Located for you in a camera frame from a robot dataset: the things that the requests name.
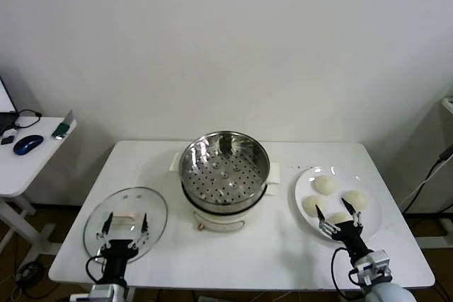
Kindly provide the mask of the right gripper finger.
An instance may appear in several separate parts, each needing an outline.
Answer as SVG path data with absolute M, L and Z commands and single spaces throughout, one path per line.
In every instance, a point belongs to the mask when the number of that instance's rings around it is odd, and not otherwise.
M 331 237 L 333 234 L 338 233 L 340 231 L 340 228 L 326 220 L 325 216 L 323 215 L 321 209 L 317 204 L 315 205 L 315 207 L 319 220 L 319 228 L 321 229 L 321 231 L 325 233 L 328 237 Z
M 354 206 L 346 199 L 342 198 L 341 201 L 348 210 L 349 214 L 352 216 L 354 226 L 362 228 L 362 213 L 360 211 L 356 211 Z

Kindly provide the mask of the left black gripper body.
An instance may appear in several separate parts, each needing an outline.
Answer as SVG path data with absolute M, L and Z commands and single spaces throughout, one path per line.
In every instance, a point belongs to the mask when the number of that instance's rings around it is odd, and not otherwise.
M 109 245 L 101 250 L 105 260 L 101 283 L 125 283 L 127 263 L 138 255 L 138 247 L 133 244 L 133 240 L 128 239 L 111 240 Z

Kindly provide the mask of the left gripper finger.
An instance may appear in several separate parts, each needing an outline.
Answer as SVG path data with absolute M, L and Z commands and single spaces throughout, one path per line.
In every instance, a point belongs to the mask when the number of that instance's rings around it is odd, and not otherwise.
M 132 243 L 130 248 L 138 249 L 144 246 L 149 240 L 149 224 L 147 213 L 144 213 L 140 219 L 130 227 L 130 238 Z
M 108 246 L 108 242 L 109 242 L 108 234 L 110 231 L 112 221 L 113 221 L 113 212 L 110 212 L 108 218 L 103 223 L 101 231 L 96 233 L 96 239 L 101 244 L 100 249 L 107 248 L 107 246 Z

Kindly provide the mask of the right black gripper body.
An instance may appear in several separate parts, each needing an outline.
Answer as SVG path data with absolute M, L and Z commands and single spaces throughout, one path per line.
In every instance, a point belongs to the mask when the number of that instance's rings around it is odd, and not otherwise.
M 339 228 L 339 231 L 336 231 L 332 235 L 332 239 L 340 241 L 345 245 L 351 262 L 357 262 L 371 253 L 371 250 L 361 238 L 362 226 L 356 226 L 353 222 L 342 222 L 336 224 L 336 227 Z

